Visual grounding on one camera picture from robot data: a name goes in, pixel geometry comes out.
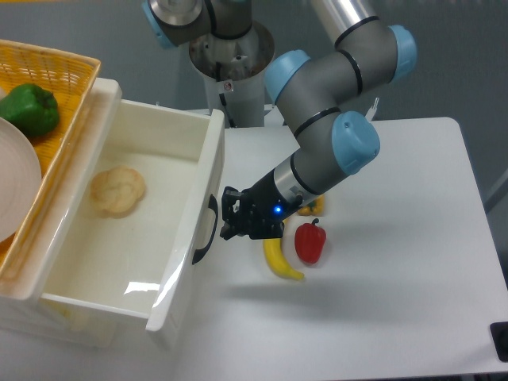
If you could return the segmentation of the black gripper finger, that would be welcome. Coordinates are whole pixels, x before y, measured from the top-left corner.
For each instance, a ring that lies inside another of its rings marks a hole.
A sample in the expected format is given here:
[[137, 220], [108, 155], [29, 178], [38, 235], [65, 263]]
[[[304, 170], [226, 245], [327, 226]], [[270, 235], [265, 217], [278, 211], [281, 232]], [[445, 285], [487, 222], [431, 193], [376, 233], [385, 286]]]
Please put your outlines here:
[[247, 193], [227, 186], [221, 196], [223, 217], [243, 217], [247, 213]]
[[225, 221], [221, 227], [219, 236], [228, 241], [234, 237], [243, 237], [247, 234], [246, 225], [241, 221], [228, 222]]

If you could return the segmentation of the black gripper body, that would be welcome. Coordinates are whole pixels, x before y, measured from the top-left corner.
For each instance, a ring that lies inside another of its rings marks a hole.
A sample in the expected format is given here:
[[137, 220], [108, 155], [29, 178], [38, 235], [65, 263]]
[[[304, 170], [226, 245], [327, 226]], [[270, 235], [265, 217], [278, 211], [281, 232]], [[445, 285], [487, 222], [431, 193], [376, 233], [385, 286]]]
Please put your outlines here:
[[279, 192], [272, 170], [252, 187], [241, 192], [240, 198], [240, 237], [252, 240], [281, 238], [283, 220], [293, 214], [300, 206], [300, 196], [287, 200]]

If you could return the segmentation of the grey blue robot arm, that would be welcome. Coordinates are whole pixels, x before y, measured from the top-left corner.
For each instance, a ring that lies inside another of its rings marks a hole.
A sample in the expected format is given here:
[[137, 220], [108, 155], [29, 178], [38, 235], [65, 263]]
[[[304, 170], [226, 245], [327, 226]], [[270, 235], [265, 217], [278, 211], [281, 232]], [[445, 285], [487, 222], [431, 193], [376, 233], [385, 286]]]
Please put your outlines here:
[[145, 1], [144, 14], [165, 48], [188, 47], [208, 107], [228, 127], [260, 125], [270, 98], [298, 149], [245, 190], [226, 187], [221, 237], [283, 235], [284, 220], [377, 157], [368, 119], [343, 103], [412, 72], [418, 50], [400, 25], [383, 24], [367, 1], [312, 4], [333, 43], [317, 60], [304, 51], [275, 54], [250, 1]]

